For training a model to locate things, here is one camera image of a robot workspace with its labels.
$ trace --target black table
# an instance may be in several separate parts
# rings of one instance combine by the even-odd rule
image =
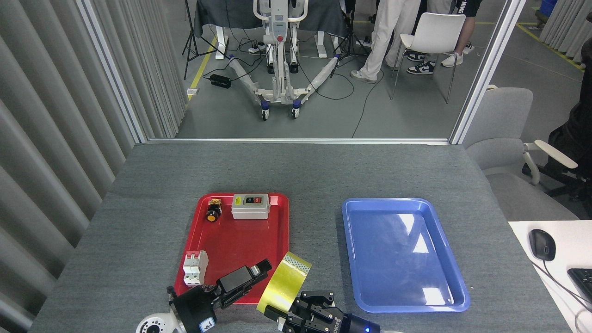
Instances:
[[[194,15],[196,37],[204,33],[203,26],[206,24],[240,29],[262,26],[261,20],[253,14],[252,0],[198,0]],[[345,37],[348,32],[339,0],[309,0],[308,15],[298,29]]]
[[[411,332],[568,332],[461,146],[193,142],[136,146],[30,332],[133,332],[168,312],[198,199],[284,193],[290,250],[313,264],[304,289],[332,289],[342,310]],[[354,299],[341,204],[421,197],[439,216],[471,295],[462,313],[365,313]],[[255,305],[218,310],[212,333],[276,332]]]

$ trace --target white chair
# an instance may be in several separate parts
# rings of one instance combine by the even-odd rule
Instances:
[[[464,15],[448,15],[448,14],[434,14],[431,12],[425,12],[419,19],[415,35],[401,34],[401,43],[397,54],[401,54],[400,58],[397,59],[395,64],[399,65],[399,71],[397,71],[397,77],[395,78],[395,85],[392,88],[390,98],[392,100],[395,95],[395,88],[397,87],[397,80],[399,78],[399,72],[403,69],[403,54],[401,53],[401,45],[405,45],[407,49],[414,50],[422,53],[440,53],[451,52],[456,47],[456,41],[458,36],[461,34],[461,28],[465,22]],[[438,58],[436,57],[436,66],[434,66],[434,72],[438,64]],[[452,89],[452,81],[454,80],[454,71],[456,69],[456,58],[454,66],[452,67],[452,77],[450,78],[450,85],[448,86],[448,96],[444,99],[448,103],[450,98],[450,91]]]
[[[542,150],[567,168],[576,168],[577,164],[544,141],[522,142],[532,100],[532,92],[524,88],[486,91],[462,145],[482,170],[489,169],[487,180],[508,221],[577,220],[567,208],[533,186],[540,174],[530,152]],[[530,184],[505,171],[521,159],[533,170]]]

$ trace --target blue container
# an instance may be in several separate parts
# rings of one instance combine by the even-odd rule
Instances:
[[[367,312],[461,312],[469,293],[432,204],[352,198],[342,205],[356,303]]]
[[[539,11],[543,13],[545,16],[550,17],[551,13],[553,12],[553,8],[557,4],[557,0],[543,0],[540,3]]]

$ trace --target white circuit breaker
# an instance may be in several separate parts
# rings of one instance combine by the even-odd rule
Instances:
[[[183,282],[188,287],[204,284],[205,269],[208,267],[208,254],[205,251],[187,252],[183,262]]]
[[[231,210],[235,220],[266,220],[269,217],[269,195],[235,194]]]

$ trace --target yellow tape roll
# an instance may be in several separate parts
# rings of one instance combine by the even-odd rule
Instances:
[[[286,253],[261,295],[257,310],[265,313],[265,307],[271,305],[288,313],[311,266],[309,262],[295,254]]]

